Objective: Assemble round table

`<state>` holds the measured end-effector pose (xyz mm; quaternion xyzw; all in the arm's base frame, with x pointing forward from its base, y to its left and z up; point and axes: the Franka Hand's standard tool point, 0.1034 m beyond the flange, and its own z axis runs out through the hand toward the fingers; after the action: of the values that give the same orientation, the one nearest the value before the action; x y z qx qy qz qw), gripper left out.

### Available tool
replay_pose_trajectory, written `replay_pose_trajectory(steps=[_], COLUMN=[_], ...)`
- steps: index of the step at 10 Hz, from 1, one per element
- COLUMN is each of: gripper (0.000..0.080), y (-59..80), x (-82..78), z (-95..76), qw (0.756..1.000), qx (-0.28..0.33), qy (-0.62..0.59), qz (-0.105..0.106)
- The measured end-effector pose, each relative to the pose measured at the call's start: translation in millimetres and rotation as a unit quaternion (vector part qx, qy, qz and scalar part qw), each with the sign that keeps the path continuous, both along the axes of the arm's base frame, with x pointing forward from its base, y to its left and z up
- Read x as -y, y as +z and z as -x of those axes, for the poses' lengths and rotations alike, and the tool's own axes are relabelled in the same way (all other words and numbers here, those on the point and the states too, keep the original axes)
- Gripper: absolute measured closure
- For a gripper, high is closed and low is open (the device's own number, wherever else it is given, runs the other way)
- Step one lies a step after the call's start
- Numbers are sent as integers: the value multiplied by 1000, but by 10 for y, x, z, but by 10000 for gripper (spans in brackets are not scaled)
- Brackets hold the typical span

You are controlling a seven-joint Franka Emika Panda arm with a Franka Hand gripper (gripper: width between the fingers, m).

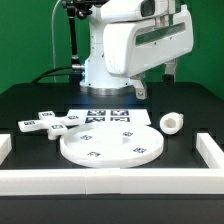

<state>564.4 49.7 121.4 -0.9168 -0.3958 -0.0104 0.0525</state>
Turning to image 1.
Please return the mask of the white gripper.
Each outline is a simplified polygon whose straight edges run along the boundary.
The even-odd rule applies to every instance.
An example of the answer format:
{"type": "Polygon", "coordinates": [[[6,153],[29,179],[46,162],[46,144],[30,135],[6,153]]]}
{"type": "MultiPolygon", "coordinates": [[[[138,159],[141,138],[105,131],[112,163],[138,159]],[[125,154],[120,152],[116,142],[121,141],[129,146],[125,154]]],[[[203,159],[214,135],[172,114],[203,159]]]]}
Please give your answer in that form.
{"type": "Polygon", "coordinates": [[[132,77],[136,98],[147,98],[147,87],[134,76],[165,63],[164,84],[174,84],[176,58],[193,48],[191,14],[186,6],[173,16],[173,24],[156,28],[155,20],[108,24],[103,32],[106,69],[112,76],[132,77]]]}

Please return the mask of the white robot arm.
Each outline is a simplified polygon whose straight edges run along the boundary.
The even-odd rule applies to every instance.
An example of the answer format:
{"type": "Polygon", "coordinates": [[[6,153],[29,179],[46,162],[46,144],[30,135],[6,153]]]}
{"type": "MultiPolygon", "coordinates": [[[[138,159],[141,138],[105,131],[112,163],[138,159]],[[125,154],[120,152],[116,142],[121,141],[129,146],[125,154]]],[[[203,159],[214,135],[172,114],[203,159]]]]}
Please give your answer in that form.
{"type": "Polygon", "coordinates": [[[192,18],[176,0],[99,0],[91,3],[90,55],[81,89],[97,95],[133,91],[147,97],[145,72],[165,66],[175,82],[177,59],[193,48],[192,18]]]}

